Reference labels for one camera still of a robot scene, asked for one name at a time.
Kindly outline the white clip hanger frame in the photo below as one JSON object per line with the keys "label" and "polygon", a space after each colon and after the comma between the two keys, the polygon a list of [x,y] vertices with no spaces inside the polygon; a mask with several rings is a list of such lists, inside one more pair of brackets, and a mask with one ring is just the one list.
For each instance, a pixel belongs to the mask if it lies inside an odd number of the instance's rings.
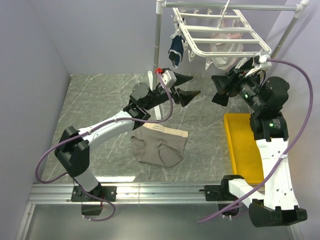
{"label": "white clip hanger frame", "polygon": [[173,46],[168,55],[174,68],[183,59],[192,62],[195,57],[200,57],[205,60],[206,70],[214,66],[227,71],[251,57],[271,55],[271,48],[251,27],[242,12],[229,6],[229,2],[224,3],[217,14],[213,14],[211,9],[207,13],[199,9],[172,9],[175,33],[171,37]]}

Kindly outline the grey underwear beige waistband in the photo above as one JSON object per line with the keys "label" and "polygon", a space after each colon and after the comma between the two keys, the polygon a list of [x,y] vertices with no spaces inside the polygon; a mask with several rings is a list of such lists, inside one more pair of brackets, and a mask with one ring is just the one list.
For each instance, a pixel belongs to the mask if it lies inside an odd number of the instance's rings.
{"label": "grey underwear beige waistband", "polygon": [[145,123],[133,131],[130,141],[139,163],[171,168],[182,161],[188,137],[184,130]]}

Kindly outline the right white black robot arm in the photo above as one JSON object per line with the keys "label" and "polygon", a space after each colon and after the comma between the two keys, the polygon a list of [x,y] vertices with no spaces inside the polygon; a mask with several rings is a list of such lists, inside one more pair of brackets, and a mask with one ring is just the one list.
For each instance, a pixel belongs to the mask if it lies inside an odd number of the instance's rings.
{"label": "right white black robot arm", "polygon": [[307,211],[296,199],[288,160],[289,133],[281,113],[289,98],[289,83],[277,76],[260,85],[255,73],[233,70],[211,77],[217,93],[213,103],[226,106],[229,98],[240,96],[253,111],[250,128],[257,145],[264,180],[264,194],[255,191],[241,175],[225,175],[220,194],[226,200],[240,199],[248,208],[255,227],[289,226],[307,220]]}

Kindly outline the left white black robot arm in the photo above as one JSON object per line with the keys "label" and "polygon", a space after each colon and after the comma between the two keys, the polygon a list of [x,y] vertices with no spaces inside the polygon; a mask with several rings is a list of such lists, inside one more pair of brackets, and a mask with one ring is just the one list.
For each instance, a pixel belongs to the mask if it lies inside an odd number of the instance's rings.
{"label": "left white black robot arm", "polygon": [[89,201],[112,201],[90,170],[90,156],[94,148],[147,123],[151,117],[148,111],[154,107],[166,101],[185,107],[201,93],[200,90],[184,91],[178,87],[192,80],[192,76],[178,74],[168,68],[159,68],[156,73],[159,83],[155,89],[145,82],[137,83],[128,105],[116,115],[81,129],[70,126],[62,133],[54,155]]}

